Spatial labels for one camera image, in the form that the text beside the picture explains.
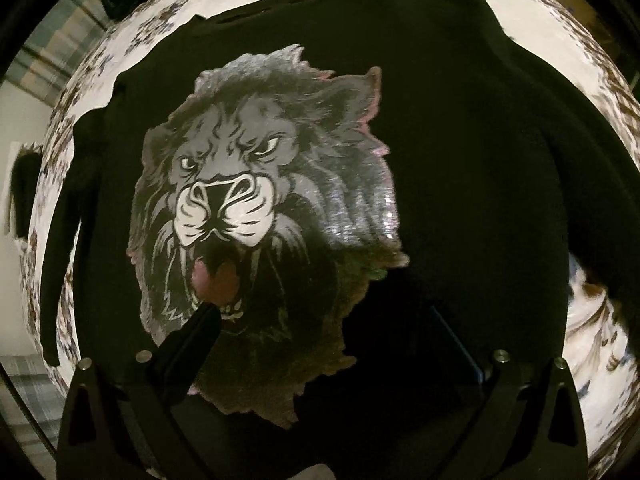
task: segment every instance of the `lion graphic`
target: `lion graphic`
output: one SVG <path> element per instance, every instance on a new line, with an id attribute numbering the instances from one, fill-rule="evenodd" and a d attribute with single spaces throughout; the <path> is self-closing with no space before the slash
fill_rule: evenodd
<path id="1" fill-rule="evenodd" d="M 203 72 L 145 136 L 128 255 L 159 344 L 201 301 L 223 331 L 195 387 L 222 413 L 289 427 L 293 399 L 354 364 L 342 320 L 408 259 L 388 148 L 369 133 L 379 68 L 332 76 L 302 47 Z"/>

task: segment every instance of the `striped fabric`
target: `striped fabric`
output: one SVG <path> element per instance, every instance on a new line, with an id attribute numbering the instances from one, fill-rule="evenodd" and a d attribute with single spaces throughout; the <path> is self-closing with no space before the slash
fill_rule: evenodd
<path id="1" fill-rule="evenodd" d="M 65 399 L 49 379 L 42 357 L 37 354 L 0 356 L 0 362 L 48 439 L 54 447 L 57 446 Z M 35 468 L 46 480 L 54 480 L 56 477 L 54 459 L 38 439 L 6 385 L 1 381 L 0 414 Z"/>
<path id="2" fill-rule="evenodd" d="M 100 0 L 60 0 L 31 33 L 5 78 L 54 107 L 86 53 L 110 25 Z"/>

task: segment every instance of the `metal screw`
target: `metal screw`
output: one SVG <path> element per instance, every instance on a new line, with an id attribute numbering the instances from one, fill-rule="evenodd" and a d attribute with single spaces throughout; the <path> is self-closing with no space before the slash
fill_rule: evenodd
<path id="1" fill-rule="evenodd" d="M 139 363 L 148 363 L 152 357 L 153 354 L 149 350 L 141 350 L 136 354 L 136 361 Z"/>
<path id="2" fill-rule="evenodd" d="M 494 352 L 494 359 L 499 363 L 508 363 L 511 360 L 511 356 L 506 350 L 496 350 Z"/>
<path id="3" fill-rule="evenodd" d="M 92 364 L 93 362 L 91 361 L 91 358 L 85 357 L 84 359 L 80 359 L 80 362 L 78 363 L 78 368 L 80 368 L 81 370 L 88 370 L 89 368 L 91 368 Z"/>
<path id="4" fill-rule="evenodd" d="M 566 370 L 569 365 L 566 363 L 566 361 L 564 359 L 562 359 L 561 357 L 556 357 L 554 359 L 554 363 L 556 365 L 556 367 L 560 370 Z"/>

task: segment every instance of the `patterned bedding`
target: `patterned bedding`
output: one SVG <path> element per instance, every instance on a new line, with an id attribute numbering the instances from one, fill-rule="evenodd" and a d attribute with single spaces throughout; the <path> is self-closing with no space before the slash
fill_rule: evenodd
<path id="1" fill-rule="evenodd" d="M 116 76 L 194 15 L 205 18 L 257 0 L 149 0 L 111 27 L 66 85 L 50 121 L 44 163 L 28 241 L 22 247 L 22 281 L 28 330 L 38 344 L 38 296 L 44 247 L 62 181 L 74 153 L 72 128 L 85 112 L 105 106 Z M 591 35 L 555 0 L 487 0 L 506 34 L 546 60 L 579 88 L 607 118 L 640 168 L 640 106 L 622 74 Z M 64 394 L 79 359 L 74 328 L 72 263 L 58 311 L 61 366 L 49 368 Z M 618 306 L 606 284 L 594 283 L 569 257 L 569 315 L 564 357 L 580 397 L 590 477 L 600 478 L 638 426 L 638 374 Z"/>

